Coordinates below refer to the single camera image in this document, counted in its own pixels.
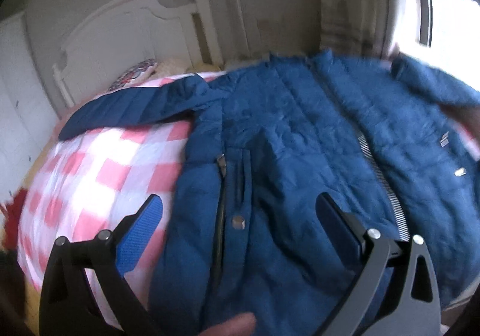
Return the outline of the person's hand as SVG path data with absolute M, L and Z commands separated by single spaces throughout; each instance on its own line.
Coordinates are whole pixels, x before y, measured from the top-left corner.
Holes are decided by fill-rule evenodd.
M 255 328 L 255 315 L 251 312 L 244 312 L 221 324 L 205 329 L 199 336 L 249 336 L 252 335 Z

